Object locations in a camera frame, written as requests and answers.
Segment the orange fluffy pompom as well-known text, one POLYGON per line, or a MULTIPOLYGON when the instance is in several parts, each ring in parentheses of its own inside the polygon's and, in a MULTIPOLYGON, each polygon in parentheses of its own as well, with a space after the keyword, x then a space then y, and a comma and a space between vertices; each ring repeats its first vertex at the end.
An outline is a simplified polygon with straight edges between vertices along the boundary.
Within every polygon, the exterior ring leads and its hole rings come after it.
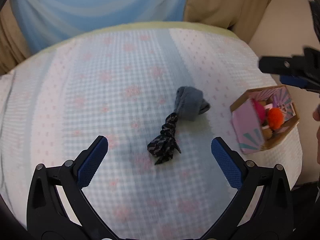
POLYGON ((284 115, 279 108, 270 108, 266 111, 266 121, 270 129, 280 129, 284 123, 284 115))

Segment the magenta pouch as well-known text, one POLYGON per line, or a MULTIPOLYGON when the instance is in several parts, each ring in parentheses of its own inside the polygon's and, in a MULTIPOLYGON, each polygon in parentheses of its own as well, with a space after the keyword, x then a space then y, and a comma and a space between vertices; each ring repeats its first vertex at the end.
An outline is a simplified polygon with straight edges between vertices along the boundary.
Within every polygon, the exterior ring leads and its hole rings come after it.
POLYGON ((264 106, 261 105, 257 100, 252 99, 252 102, 260 124, 262 125, 266 120, 266 109, 264 109, 264 106))

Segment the light blue hanging sheet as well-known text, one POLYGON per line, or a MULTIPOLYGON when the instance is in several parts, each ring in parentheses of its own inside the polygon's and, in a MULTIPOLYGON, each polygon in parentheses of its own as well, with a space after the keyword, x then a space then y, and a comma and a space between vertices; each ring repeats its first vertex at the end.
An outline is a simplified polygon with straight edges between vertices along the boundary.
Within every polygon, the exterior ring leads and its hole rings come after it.
POLYGON ((71 37, 119 24, 182 21, 186 0, 10 0, 35 54, 71 37))

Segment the pink fluffy pompom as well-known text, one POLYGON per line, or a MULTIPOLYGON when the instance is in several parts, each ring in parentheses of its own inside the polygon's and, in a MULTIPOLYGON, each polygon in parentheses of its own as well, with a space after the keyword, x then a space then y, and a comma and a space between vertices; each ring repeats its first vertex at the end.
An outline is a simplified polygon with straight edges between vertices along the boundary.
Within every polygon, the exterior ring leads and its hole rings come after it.
POLYGON ((273 104, 272 103, 264 106, 264 109, 271 109, 271 108, 273 108, 273 104))

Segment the grey fuzzy sock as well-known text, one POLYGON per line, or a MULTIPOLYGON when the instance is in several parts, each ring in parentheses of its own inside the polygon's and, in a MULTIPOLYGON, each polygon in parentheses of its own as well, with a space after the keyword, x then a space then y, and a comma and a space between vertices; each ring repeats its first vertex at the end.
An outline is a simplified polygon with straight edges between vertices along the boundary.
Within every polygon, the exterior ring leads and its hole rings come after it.
POLYGON ((201 90, 190 86, 182 86, 177 90, 174 112, 179 119, 195 121, 209 109, 210 104, 203 98, 201 90))

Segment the blue checkered bedspread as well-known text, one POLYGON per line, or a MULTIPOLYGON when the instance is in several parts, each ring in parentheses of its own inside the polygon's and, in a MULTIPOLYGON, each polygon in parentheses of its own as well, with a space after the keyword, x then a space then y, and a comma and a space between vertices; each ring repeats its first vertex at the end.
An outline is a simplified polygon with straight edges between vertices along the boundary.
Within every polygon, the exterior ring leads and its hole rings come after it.
POLYGON ((60 166, 99 135, 109 150, 84 189, 121 238, 199 238, 235 194, 210 144, 239 145, 230 105, 246 90, 275 84, 234 36, 190 29, 97 31, 31 57, 1 77, 1 195, 26 223, 39 163, 60 166), (210 110, 179 121, 180 152, 156 165, 147 150, 173 111, 176 91, 192 86, 210 110))

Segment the left beige curtain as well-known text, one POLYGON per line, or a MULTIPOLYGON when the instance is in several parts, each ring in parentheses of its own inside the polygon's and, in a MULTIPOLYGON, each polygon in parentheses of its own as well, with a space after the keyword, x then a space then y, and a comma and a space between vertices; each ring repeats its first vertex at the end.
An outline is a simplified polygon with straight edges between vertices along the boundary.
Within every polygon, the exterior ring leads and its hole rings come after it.
POLYGON ((7 0, 0 14, 0 73, 7 74, 31 56, 31 51, 7 0))

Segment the beige curtain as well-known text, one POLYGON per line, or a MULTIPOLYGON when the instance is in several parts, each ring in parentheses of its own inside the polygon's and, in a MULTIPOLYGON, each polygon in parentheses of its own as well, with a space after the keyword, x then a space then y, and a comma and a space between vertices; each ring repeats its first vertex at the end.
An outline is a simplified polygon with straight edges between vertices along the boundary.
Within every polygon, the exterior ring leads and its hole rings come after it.
POLYGON ((31 51, 7 0, 0 14, 0 73, 7 74, 31 56, 31 51))
POLYGON ((183 20, 228 29, 246 43, 271 0, 186 0, 183 20))

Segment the pink cardboard box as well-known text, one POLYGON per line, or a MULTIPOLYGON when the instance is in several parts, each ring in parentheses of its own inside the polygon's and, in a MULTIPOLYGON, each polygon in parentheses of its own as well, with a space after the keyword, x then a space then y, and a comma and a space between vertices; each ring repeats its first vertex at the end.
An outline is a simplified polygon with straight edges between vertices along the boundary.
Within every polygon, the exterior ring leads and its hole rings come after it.
POLYGON ((231 106, 231 122, 240 150, 251 154, 279 145, 299 115, 285 85, 249 89, 231 106))

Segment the right beige curtain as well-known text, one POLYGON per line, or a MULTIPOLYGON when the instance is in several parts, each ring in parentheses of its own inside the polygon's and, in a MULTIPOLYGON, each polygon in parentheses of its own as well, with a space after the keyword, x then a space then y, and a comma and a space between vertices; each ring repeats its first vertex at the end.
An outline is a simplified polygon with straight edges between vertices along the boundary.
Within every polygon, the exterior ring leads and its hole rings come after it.
POLYGON ((271 0, 186 0, 183 20, 228 29, 246 43, 271 0))

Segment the black patterned scrunchie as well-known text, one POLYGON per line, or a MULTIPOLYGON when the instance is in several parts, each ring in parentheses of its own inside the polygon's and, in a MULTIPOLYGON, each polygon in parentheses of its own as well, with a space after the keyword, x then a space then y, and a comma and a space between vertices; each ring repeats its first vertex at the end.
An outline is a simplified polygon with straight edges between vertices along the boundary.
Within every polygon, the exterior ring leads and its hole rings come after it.
POLYGON ((177 113, 172 112, 169 114, 165 119, 165 124, 162 125, 160 134, 147 145, 148 152, 157 158, 155 165, 160 165, 172 160, 175 151, 181 153, 180 147, 175 139, 177 122, 177 113))

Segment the brown plush toy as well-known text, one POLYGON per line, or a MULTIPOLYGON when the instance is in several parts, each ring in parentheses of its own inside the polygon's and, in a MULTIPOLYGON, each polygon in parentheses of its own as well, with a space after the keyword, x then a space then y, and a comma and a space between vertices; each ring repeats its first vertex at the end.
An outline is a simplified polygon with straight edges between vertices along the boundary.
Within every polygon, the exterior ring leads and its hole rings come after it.
POLYGON ((273 131, 270 128, 262 129, 262 133, 263 133, 264 139, 266 141, 270 140, 272 138, 272 136, 273 136, 273 131))

